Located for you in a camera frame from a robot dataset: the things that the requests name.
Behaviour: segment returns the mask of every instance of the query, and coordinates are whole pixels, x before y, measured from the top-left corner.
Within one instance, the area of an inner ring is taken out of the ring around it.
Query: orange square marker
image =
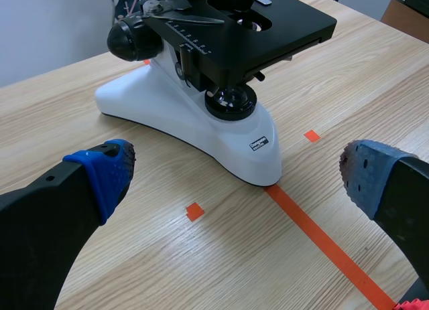
[[[186,208],[186,211],[188,212],[186,216],[188,216],[191,222],[197,220],[204,214],[204,210],[197,203],[190,204]]]
[[[315,131],[311,130],[304,134],[305,137],[312,143],[317,142],[320,139],[320,136],[316,134]]]

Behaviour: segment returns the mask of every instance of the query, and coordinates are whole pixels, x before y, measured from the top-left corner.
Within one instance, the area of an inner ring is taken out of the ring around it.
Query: brand label
[[[261,148],[262,146],[264,146],[265,144],[268,144],[268,139],[267,139],[267,137],[262,137],[262,138],[259,138],[257,141],[254,141],[249,146],[250,146],[250,148],[253,149],[253,151],[256,151],[259,148]]]

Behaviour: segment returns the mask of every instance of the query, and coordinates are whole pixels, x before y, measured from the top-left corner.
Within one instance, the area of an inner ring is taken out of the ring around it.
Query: white microscope base
[[[269,186],[282,175],[278,134],[259,103],[242,121],[222,121],[207,111],[203,92],[175,83],[156,62],[101,86],[95,100],[102,113],[179,138],[247,183]]]

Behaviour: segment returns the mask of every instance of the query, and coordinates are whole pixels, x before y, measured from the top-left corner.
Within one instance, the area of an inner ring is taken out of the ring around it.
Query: blue gripper pad
[[[131,143],[113,139],[105,144],[117,146],[114,146],[114,151],[103,153],[103,147],[108,146],[99,145],[63,158],[63,161],[81,163],[85,167],[98,204],[101,225],[106,223],[125,196],[133,179],[135,162]]]
[[[370,220],[378,210],[393,166],[404,157],[415,155],[370,140],[349,143],[341,155],[340,172],[347,195]]]

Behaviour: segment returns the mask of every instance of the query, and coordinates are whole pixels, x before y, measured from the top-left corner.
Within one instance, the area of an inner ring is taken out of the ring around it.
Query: fine focus knob
[[[142,61],[156,57],[162,51],[162,38],[146,25],[140,12],[114,24],[107,38],[107,47],[118,58]]]

